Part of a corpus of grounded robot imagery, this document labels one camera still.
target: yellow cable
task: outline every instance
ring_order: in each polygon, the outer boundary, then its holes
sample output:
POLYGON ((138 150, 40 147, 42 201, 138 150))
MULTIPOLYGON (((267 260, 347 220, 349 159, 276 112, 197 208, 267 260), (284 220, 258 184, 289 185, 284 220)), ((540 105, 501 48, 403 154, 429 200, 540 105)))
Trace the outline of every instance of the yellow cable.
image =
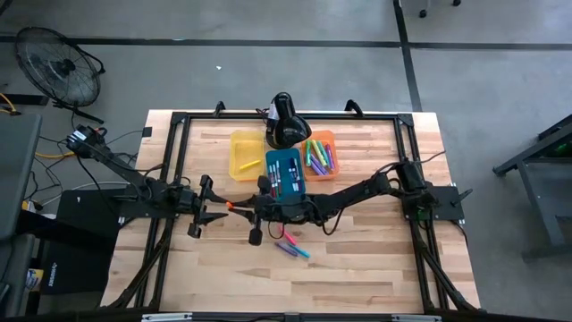
POLYGON ((14 104, 12 104, 12 102, 10 101, 10 99, 8 99, 8 97, 6 97, 6 95, 0 93, 0 97, 2 97, 6 101, 6 103, 8 103, 8 105, 12 109, 12 112, 16 112, 16 107, 14 107, 14 104))
POLYGON ((43 157, 43 158, 63 158, 63 157, 71 157, 74 156, 75 154, 73 152, 66 152, 62 155, 45 155, 39 152, 36 152, 36 156, 37 157, 43 157))

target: gray floor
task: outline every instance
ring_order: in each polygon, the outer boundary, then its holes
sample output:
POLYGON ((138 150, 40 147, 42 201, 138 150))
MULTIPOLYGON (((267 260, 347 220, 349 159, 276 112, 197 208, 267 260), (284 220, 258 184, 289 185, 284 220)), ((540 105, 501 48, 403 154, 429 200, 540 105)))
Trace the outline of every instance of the gray floor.
MULTIPOLYGON (((568 0, 434 0, 429 16, 405 1, 412 41, 572 42, 568 0)), ((0 17, 0 32, 27 25, 68 36, 204 39, 399 39, 391 1, 379 0, 17 0, 0 17)), ((11 47, 0 48, 0 83, 36 93, 18 70, 11 47)), ((300 109, 339 109, 348 98, 369 111, 411 111, 399 49, 84 46, 105 62, 99 100, 87 110, 107 120, 109 137, 140 129, 152 108, 266 106, 288 90, 300 109)), ((525 264, 520 252, 545 236, 520 178, 491 168, 570 114, 572 53, 414 50, 424 111, 436 112, 454 181, 475 192, 464 203, 475 280, 491 312, 572 317, 572 258, 525 264)), ((38 111, 22 107, 26 113, 38 111)), ((53 108, 42 133, 63 138, 70 114, 53 108)), ((136 152, 137 135, 114 143, 136 152)), ((38 150, 56 152, 41 142, 38 150)), ((87 162, 100 181, 117 179, 87 162)), ((38 165, 40 186, 47 178, 38 165)), ((77 162, 55 167, 67 189, 89 182, 77 162)), ((56 191, 49 191, 41 198, 56 191)), ((55 211, 56 204, 48 207, 55 211)))

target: marker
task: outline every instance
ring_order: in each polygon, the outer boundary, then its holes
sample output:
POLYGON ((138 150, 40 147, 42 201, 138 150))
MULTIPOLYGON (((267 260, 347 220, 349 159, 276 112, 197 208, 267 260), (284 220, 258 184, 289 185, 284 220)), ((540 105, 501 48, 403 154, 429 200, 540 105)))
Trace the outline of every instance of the marker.
POLYGON ((336 165, 333 163, 332 149, 329 144, 325 145, 325 151, 328 152, 328 157, 330 158, 330 169, 333 170, 336 168, 336 165))
POLYGON ((294 163, 292 162, 292 159, 290 159, 290 165, 288 168, 288 172, 290 173, 290 181, 292 182, 292 189, 294 191, 298 191, 296 184, 296 170, 293 168, 293 166, 294 163))
POLYGON ((282 180, 280 179, 280 162, 276 160, 276 176, 278 177, 278 194, 282 194, 282 180))
POLYGON ((274 173, 274 196, 278 197, 278 175, 276 174, 276 165, 271 165, 274 173))
POLYGON ((320 164, 322 164, 322 166, 325 166, 324 156, 322 156, 322 152, 320 152, 320 148, 318 147, 317 143, 315 143, 315 140, 312 140, 312 147, 314 147, 315 154, 318 156, 320 164))
POLYGON ((302 257, 310 258, 310 253, 305 250, 302 250, 300 247, 296 245, 292 245, 291 243, 288 244, 293 250, 295 250, 298 254, 302 255, 302 257))
POLYGON ((324 145, 322 144, 321 141, 318 141, 318 147, 320 148, 320 153, 322 153, 322 156, 324 156, 324 161, 325 161, 325 165, 322 164, 323 166, 330 166, 330 160, 328 159, 328 154, 325 153, 325 149, 324 149, 324 145))
POLYGON ((311 157, 312 157, 312 164, 315 165, 315 167, 317 167, 320 170, 320 173, 328 174, 328 171, 322 165, 320 165, 318 159, 316 159, 314 155, 312 155, 311 157))
POLYGON ((314 170, 315 174, 317 175, 324 175, 322 173, 322 171, 320 171, 320 168, 317 167, 317 165, 315 164, 314 160, 312 160, 312 170, 314 170))
POLYGON ((245 165, 241 165, 241 166, 239 167, 239 170, 242 171, 242 170, 248 169, 248 168, 250 168, 251 166, 257 165, 257 164, 259 164, 259 163, 261 163, 261 162, 262 162, 262 160, 252 161, 252 162, 247 163, 247 164, 245 164, 245 165))
POLYGON ((286 243, 284 242, 275 242, 274 245, 276 245, 279 249, 286 251, 287 253, 291 254, 293 257, 297 257, 298 256, 298 252, 293 250, 290 246, 288 246, 286 243))
POLYGON ((270 179, 270 195, 274 196, 274 175, 272 173, 272 167, 268 166, 268 179, 270 179))
POLYGON ((312 162, 310 161, 310 140, 306 140, 306 166, 311 166, 312 162))
POLYGON ((298 161, 294 158, 294 169, 296 170, 296 182, 300 182, 300 170, 298 169, 298 161))
POLYGON ((298 185, 298 181, 300 179, 300 176, 298 174, 298 170, 297 170, 297 165, 298 162, 296 162, 296 159, 294 157, 290 158, 290 166, 292 167, 292 187, 294 188, 294 191, 299 191, 299 185, 298 185))
POLYGON ((284 225, 280 226, 280 232, 284 234, 284 237, 288 240, 290 244, 296 245, 296 240, 288 232, 286 232, 286 230, 284 229, 284 225))

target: butcher block tabletop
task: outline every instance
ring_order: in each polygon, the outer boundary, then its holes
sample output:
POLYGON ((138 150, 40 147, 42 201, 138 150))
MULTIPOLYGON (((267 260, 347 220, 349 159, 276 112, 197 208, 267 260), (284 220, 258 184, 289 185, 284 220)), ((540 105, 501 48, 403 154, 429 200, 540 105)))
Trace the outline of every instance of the butcher block tabletop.
MULTIPOLYGON (((173 110, 151 110, 137 168, 163 160, 173 110)), ((437 116, 413 113, 421 159, 444 150, 437 116)), ((382 165, 398 160, 392 122, 310 120, 313 131, 335 134, 340 174, 332 181, 307 182, 308 193, 333 193, 369 178, 382 165)), ((257 192, 256 182, 235 182, 229 176, 230 137, 238 130, 265 129, 257 120, 193 120, 183 175, 199 191, 202 174, 214 180, 214 191, 230 200, 257 192)), ((172 179, 181 129, 170 165, 172 179)), ((407 134, 404 139, 408 152, 407 134)), ((425 179, 435 185, 451 183, 446 155, 424 163, 425 179)), ((159 172, 150 176, 157 177, 159 172)), ((209 204, 208 211, 226 212, 209 204)), ((274 245, 263 223, 262 245, 248 244, 250 224, 230 214, 203 228, 200 240, 187 235, 192 216, 181 216, 173 229, 166 268, 162 311, 420 313, 411 232, 400 201, 375 197, 346 208, 337 231, 326 236, 315 225, 287 225, 309 259, 293 258, 274 245)), ((115 246, 102 305, 116 299, 141 266, 150 220, 140 218, 124 227, 115 246)), ((335 221, 326 224, 330 230, 335 221)), ((270 225, 279 235, 276 224, 270 225)), ((479 306, 475 280, 461 231, 452 223, 436 222, 442 267, 474 306, 479 306)), ((433 302, 438 304, 433 274, 428 274, 433 302)), ((150 274, 155 281, 155 270, 150 274)))

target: headphones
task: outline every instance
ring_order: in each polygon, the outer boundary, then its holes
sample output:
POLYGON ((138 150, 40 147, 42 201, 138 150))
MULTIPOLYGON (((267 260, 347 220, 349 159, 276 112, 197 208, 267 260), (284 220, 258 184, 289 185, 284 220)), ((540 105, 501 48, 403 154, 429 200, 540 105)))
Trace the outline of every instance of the headphones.
POLYGON ((307 122, 296 114, 292 97, 280 92, 273 98, 266 122, 266 141, 272 148, 291 148, 312 135, 307 122))

